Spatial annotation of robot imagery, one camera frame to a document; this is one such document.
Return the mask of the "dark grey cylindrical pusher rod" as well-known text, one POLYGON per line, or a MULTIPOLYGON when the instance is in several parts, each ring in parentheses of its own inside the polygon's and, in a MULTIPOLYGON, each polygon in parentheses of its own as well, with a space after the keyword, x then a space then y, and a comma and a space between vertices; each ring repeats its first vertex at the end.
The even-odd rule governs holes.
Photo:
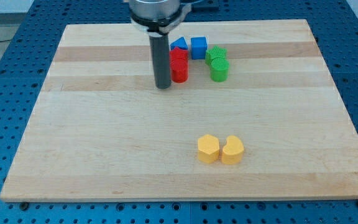
POLYGON ((168 36, 149 37, 155 86, 158 89, 167 89, 171 85, 170 55, 168 36))

